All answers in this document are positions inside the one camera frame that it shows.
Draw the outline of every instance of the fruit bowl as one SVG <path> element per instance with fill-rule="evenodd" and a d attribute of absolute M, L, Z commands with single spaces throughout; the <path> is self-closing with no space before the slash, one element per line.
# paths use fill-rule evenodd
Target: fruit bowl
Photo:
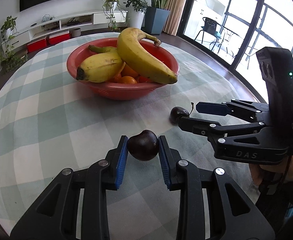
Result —
<path fill-rule="evenodd" d="M 75 51 L 73 51 L 66 63 L 67 70 L 70 75 L 75 79 L 76 71 L 78 66 L 82 63 L 83 60 L 94 55 L 96 53 L 91 52 L 88 49 L 89 45 L 94 45 L 98 47 L 107 47 L 112 46 L 116 47 L 118 38 L 106 38 L 95 41 L 90 41 L 80 47 L 78 47 Z M 173 55 L 162 47 L 156 47 L 153 43 L 147 41 L 140 41 L 140 44 L 144 49 L 146 49 L 150 54 L 154 57 L 162 61 L 165 65 L 167 65 L 174 73 L 178 75 L 179 73 L 179 64 Z M 146 83 L 138 83 L 138 84 L 118 84 L 118 83 L 92 83 L 89 81 L 79 82 L 86 84 L 89 88 L 93 90 L 94 93 L 114 100 L 131 100 L 143 97 L 154 89 L 163 87 L 165 84 L 159 84 L 155 82 L 146 82 Z"/>

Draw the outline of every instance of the banana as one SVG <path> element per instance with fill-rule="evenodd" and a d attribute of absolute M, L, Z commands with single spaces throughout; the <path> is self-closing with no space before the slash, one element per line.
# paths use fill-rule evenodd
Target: banana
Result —
<path fill-rule="evenodd" d="M 97 47 L 94 45 L 89 45 L 88 49 L 91 50 L 92 52 L 96 53 L 105 53 L 105 52 L 110 52 L 110 51 L 117 51 L 115 47 Z"/>
<path fill-rule="evenodd" d="M 117 51 L 95 54 L 85 59 L 77 69 L 77 80 L 87 80 L 94 83 L 105 82 L 118 73 L 125 66 Z"/>
<path fill-rule="evenodd" d="M 161 84 L 174 84 L 177 75 L 163 62 L 148 53 L 139 43 L 141 39 L 154 41 L 160 46 L 161 41 L 137 28 L 126 28 L 118 38 L 117 49 L 120 57 L 130 68 L 140 75 Z"/>

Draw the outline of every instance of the beige curtain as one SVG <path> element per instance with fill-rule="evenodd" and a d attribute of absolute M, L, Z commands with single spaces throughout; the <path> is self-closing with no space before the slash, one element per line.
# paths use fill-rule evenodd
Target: beige curtain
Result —
<path fill-rule="evenodd" d="M 170 10 L 170 15 L 163 29 L 170 35 L 176 35 L 180 24 L 182 12 L 186 0 L 169 0 L 166 9 Z"/>

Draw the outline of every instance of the tv stand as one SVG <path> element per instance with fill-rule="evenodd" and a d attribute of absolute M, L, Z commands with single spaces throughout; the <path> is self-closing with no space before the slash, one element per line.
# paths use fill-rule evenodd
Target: tv stand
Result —
<path fill-rule="evenodd" d="M 113 11 L 115 21 L 123 24 L 125 22 L 126 13 L 126 11 Z M 85 30 L 101 29 L 106 28 L 109 22 L 110 19 L 104 14 L 103 9 L 55 16 L 55 18 L 50 21 L 40 21 L 34 26 L 29 26 L 22 30 L 17 29 L 17 33 L 14 34 L 15 38 L 10 40 L 10 43 L 14 46 L 15 51 L 19 51 L 24 49 L 28 43 L 43 39 L 53 33 L 79 27 L 84 27 Z"/>

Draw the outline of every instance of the checkered tablecloth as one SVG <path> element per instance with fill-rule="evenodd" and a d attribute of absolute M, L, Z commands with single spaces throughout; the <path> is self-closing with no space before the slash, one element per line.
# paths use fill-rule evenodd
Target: checkered tablecloth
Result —
<path fill-rule="evenodd" d="M 0 224 L 13 226 L 65 167 L 88 168 L 117 146 L 121 135 L 142 130 L 165 135 L 171 148 L 199 168 L 224 168 L 252 198 L 256 188 L 247 164 L 216 160 L 206 137 L 181 131 L 169 122 L 174 106 L 238 98 L 232 85 L 192 55 L 167 44 L 180 65 L 179 80 L 132 101 L 94 95 L 66 69 L 69 54 L 102 33 L 75 38 L 39 52 L 17 70 L 0 91 Z M 243 123 L 233 117 L 192 113 L 192 117 Z M 179 192 L 164 184 L 159 158 L 140 162 L 128 156 L 123 184 L 107 192 L 111 239 L 175 239 Z"/>

